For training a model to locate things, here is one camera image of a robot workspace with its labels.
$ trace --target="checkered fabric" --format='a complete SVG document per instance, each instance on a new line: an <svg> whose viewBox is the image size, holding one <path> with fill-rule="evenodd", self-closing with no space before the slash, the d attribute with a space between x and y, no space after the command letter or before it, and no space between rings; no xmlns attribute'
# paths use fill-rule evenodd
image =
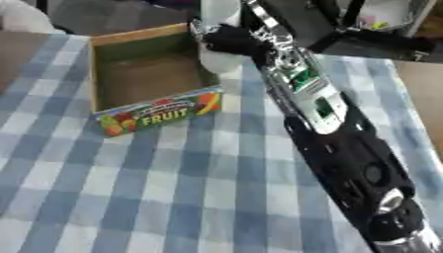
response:
<svg viewBox="0 0 443 253"><path fill-rule="evenodd" d="M106 138L90 116L86 43L49 37L0 97L2 253L369 252L295 150L251 62L224 77L221 113ZM393 64L319 60L443 231L443 169Z"/></svg>

